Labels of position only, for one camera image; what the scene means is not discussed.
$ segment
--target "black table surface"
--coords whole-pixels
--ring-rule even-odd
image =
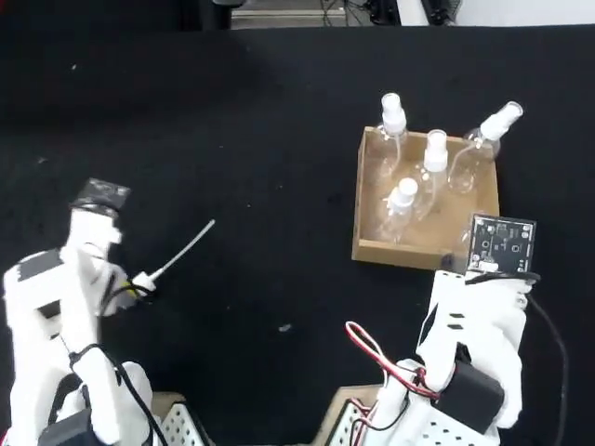
[[[535,298],[571,356],[564,444],[588,444],[594,39],[594,27],[302,29],[2,45],[0,269],[63,244],[88,177],[133,190],[133,273],[215,218],[157,303],[104,322],[105,344],[184,394],[217,443],[310,441],[338,387],[381,381],[343,322],[406,358],[430,297],[429,271],[350,260],[357,149],[381,95],[402,95],[410,128],[452,135],[516,99],[501,212],[538,221]],[[0,427],[9,339],[1,328]],[[504,444],[548,445],[561,361],[532,310],[521,355],[524,408]]]

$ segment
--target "white wall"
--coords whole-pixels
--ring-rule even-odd
[[[403,25],[426,25],[420,0],[397,0]],[[462,0],[460,26],[595,23],[595,0]]]

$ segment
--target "circuit board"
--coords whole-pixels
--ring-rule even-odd
[[[475,214],[467,269],[526,272],[531,268],[536,223],[518,218]]]

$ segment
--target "spray pump cap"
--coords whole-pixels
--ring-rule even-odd
[[[387,134],[393,137],[401,135],[407,127],[401,98],[396,93],[387,93],[382,97],[382,124]]]
[[[518,102],[509,102],[497,113],[483,121],[480,131],[487,139],[498,141],[523,114]]]
[[[399,181],[399,186],[390,193],[387,207],[394,212],[406,209],[413,204],[416,193],[416,181],[412,178],[403,178]]]
[[[443,130],[431,130],[424,153],[424,167],[429,172],[442,172],[447,165],[446,133]]]

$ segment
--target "wooden box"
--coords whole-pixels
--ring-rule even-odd
[[[426,136],[425,133],[409,133],[400,162],[399,172],[404,173],[401,177],[407,176],[406,173],[423,160]],[[467,253],[457,253],[456,248],[461,234],[469,227],[472,214],[481,212],[499,216],[496,165],[492,164],[476,190],[466,195],[446,190],[429,215],[407,228],[399,244],[385,243],[373,240],[371,233],[381,212],[378,207],[383,205],[383,198],[388,196],[399,178],[394,178],[388,189],[368,178],[371,173],[366,172],[366,153],[377,150],[380,146],[375,145],[381,142],[381,136],[375,128],[367,127],[364,130],[358,156],[351,258],[400,267],[439,269],[445,256],[452,258],[452,254],[455,254],[466,257]],[[461,138],[448,138],[449,168],[455,154],[465,145],[466,142]]]

